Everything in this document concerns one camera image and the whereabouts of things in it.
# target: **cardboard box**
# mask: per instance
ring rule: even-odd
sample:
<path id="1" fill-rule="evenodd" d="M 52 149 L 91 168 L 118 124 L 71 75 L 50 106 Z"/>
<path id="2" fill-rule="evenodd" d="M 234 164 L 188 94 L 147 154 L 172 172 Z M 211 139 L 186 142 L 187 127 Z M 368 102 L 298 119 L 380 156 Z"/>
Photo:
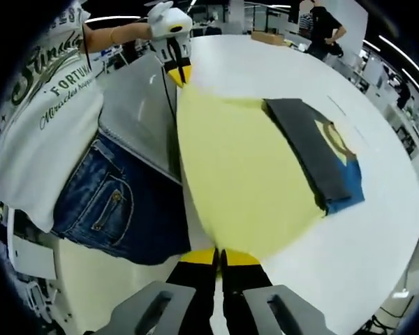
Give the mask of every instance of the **cardboard box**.
<path id="1" fill-rule="evenodd" d="M 274 35 L 273 33 L 264 33 L 263 31 L 252 31 L 251 39 L 271 45 L 284 45 L 283 36 Z"/>

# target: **blue fabric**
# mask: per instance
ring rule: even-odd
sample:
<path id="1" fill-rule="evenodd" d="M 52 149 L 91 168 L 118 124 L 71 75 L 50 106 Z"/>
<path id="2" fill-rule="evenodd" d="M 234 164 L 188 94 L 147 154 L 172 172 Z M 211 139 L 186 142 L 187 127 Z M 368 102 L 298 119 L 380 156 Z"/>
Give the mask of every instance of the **blue fabric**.
<path id="1" fill-rule="evenodd" d="M 191 250 L 182 187 L 101 134 L 64 186 L 52 232 L 142 265 Z"/>
<path id="2" fill-rule="evenodd" d="M 358 161 L 356 159 L 347 160 L 346 166 L 344 166 L 342 161 L 338 158 L 337 164 L 341 171 L 344 183 L 346 184 L 346 188 L 352 196 L 343 200 L 328 202 L 328 215 L 338 213 L 343 209 L 365 201 L 362 190 L 362 173 Z"/>

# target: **round white table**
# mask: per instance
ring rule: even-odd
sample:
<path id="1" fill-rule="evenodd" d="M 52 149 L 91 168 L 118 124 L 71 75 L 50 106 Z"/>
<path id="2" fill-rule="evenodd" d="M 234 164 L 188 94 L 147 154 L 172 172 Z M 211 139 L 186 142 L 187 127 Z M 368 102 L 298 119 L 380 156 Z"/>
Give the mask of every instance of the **round white table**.
<path id="1" fill-rule="evenodd" d="M 333 121 L 358 155 L 366 200 L 261 260 L 273 284 L 322 311 L 336 334 L 353 334 L 390 295 L 419 238 L 419 185 L 401 142 L 363 94 L 308 54 L 234 35 L 194 38 L 191 47 L 192 84 L 225 97 L 301 98 Z M 187 206 L 194 211 L 192 201 Z M 189 217 L 190 231 L 197 220 Z M 193 248 L 206 247 L 203 240 L 191 233 Z M 215 335 L 228 334 L 222 301 L 219 281 Z"/>

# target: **black t-shirt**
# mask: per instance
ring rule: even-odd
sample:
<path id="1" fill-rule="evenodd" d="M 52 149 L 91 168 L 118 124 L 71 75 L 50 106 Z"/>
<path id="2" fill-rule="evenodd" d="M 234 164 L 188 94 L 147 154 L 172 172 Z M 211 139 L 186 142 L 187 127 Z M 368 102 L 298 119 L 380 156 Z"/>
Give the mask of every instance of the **black t-shirt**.
<path id="1" fill-rule="evenodd" d="M 311 39 L 315 43 L 324 43 L 325 38 L 331 38 L 334 29 L 341 27 L 340 22 L 324 7 L 314 7 L 311 11 L 314 18 L 314 30 Z"/>
<path id="2" fill-rule="evenodd" d="M 410 99 L 411 97 L 411 92 L 406 82 L 402 82 L 399 86 L 399 89 L 400 89 L 400 92 L 399 92 L 400 98 L 406 99 L 408 101 L 408 99 Z"/>

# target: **yellow cloth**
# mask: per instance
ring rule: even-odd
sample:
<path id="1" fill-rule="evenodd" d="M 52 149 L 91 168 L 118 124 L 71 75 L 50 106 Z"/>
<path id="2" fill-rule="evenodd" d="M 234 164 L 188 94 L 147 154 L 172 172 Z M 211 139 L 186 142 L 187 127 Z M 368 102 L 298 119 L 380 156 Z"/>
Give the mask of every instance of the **yellow cloth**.
<path id="1" fill-rule="evenodd" d="M 315 121 L 316 126 L 318 127 L 318 130 L 320 131 L 321 135 L 324 137 L 326 143 L 329 145 L 329 147 L 331 148 L 331 150 L 337 155 L 337 157 L 342 161 L 343 165 L 346 166 L 346 155 L 340 153 L 337 151 L 337 149 L 335 149 L 335 147 L 332 145 L 331 141 L 329 141 L 328 137 L 325 134 L 325 131 L 323 129 L 323 124 L 321 122 Z M 338 146 L 340 146 L 340 148 L 343 148 L 344 146 L 342 145 L 343 140 L 340 137 L 340 134 L 338 134 L 337 131 L 331 131 L 330 132 L 332 139 L 337 143 Z"/>
<path id="2" fill-rule="evenodd" d="M 180 151 L 200 221 L 219 248 L 276 253 L 324 215 L 261 100 L 222 99 L 186 85 Z"/>

